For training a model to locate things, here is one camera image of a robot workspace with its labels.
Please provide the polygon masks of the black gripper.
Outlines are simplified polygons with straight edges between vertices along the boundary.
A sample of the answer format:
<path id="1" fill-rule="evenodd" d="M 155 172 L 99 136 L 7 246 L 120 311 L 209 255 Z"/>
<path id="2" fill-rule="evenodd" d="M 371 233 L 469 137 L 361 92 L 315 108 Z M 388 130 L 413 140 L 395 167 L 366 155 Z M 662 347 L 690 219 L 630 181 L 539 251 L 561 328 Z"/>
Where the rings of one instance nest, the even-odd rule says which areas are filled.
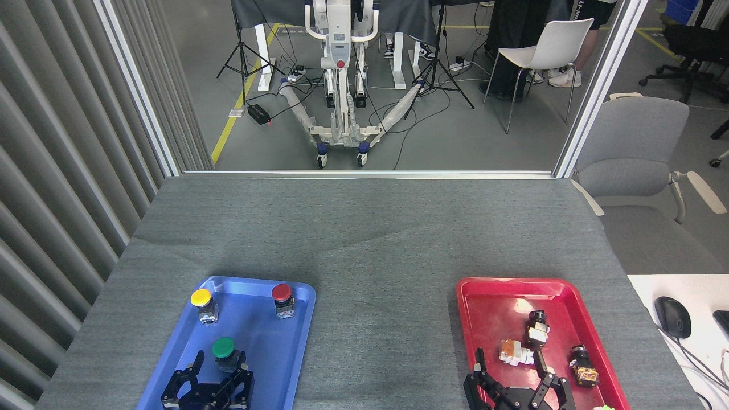
<path id="1" fill-rule="evenodd" d="M 550 371 L 541 350 L 533 353 L 534 365 L 540 382 L 536 390 L 531 388 L 505 388 L 486 371 L 484 349 L 476 349 L 476 363 L 471 374 L 464 379 L 464 393 L 469 409 L 539 409 L 549 389 L 555 390 L 558 409 L 575 409 L 572 387 L 564 377 Z M 494 405 L 481 399 L 485 392 Z"/>
<path id="2" fill-rule="evenodd" d="M 245 352 L 232 352 L 219 358 L 219 369 L 228 374 L 221 384 L 199 383 L 198 374 L 204 361 L 204 352 L 199 350 L 195 360 L 184 370 L 176 370 L 162 391 L 161 403 L 164 409 L 251 409 L 253 372 L 248 370 Z M 180 396 L 179 390 L 185 384 L 190 390 Z"/>

